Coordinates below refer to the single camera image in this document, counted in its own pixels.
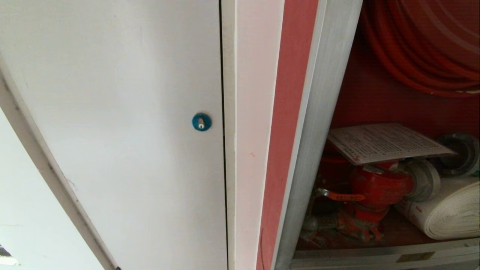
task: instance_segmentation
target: paper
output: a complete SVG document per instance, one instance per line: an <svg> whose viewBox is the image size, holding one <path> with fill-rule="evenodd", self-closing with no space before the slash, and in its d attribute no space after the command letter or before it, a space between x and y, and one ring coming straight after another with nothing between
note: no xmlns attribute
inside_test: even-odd
<svg viewBox="0 0 480 270"><path fill-rule="evenodd" d="M333 129L328 134L328 140L354 165L455 154L443 145L397 123Z"/></svg>

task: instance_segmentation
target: blue keyhole lock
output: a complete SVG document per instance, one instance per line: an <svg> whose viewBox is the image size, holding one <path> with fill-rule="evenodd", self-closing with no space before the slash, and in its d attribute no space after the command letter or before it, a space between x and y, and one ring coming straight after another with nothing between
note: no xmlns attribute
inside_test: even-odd
<svg viewBox="0 0 480 270"><path fill-rule="evenodd" d="M192 118L192 125L198 131L207 131L212 126L212 119L204 113L197 113Z"/></svg>

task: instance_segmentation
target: rolled hose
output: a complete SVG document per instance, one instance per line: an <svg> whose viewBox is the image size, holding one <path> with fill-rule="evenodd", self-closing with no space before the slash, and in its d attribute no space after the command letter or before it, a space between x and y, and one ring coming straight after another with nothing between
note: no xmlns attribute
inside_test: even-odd
<svg viewBox="0 0 480 270"><path fill-rule="evenodd" d="M477 177L442 179L438 195L426 202L403 199L395 208L436 240L480 236L480 182Z"/></svg>
<svg viewBox="0 0 480 270"><path fill-rule="evenodd" d="M362 30L381 64L400 82L441 97L479 93L479 72L443 56L416 31L398 1L366 2Z"/></svg>

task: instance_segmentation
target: fire hydrant cabinet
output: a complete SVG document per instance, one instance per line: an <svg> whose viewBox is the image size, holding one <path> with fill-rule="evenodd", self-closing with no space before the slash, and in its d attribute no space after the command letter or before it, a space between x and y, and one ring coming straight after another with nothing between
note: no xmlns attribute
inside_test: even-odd
<svg viewBox="0 0 480 270"><path fill-rule="evenodd" d="M302 134L276 270L478 269L479 2L460 2L363 2L338 99L329 100L335 103L331 122ZM439 44L431 46L434 41ZM304 132L317 124L309 118L322 121L310 111ZM302 143L315 147L312 138L322 137L322 129L332 135L378 123L400 124L456 155L358 165L364 137L355 132L340 144L329 137L321 157L302 151ZM393 128L372 132L368 140L384 147ZM399 149L407 147L400 136L394 139ZM385 154L379 148L360 155ZM309 192L310 199L302 197ZM285 259L290 254L292 261Z"/></svg>

